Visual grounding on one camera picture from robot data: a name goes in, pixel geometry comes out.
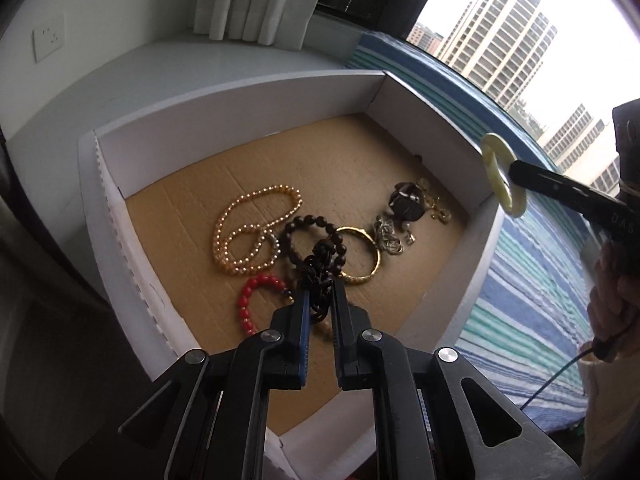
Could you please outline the person's right hand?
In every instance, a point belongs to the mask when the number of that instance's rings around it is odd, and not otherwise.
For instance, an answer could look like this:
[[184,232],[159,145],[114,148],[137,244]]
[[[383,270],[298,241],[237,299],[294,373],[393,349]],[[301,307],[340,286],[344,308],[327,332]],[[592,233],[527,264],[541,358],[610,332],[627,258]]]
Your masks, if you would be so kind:
[[608,340],[620,334],[617,355],[630,358],[639,352],[639,278],[620,273],[621,254],[611,242],[602,246],[587,312],[593,335]]

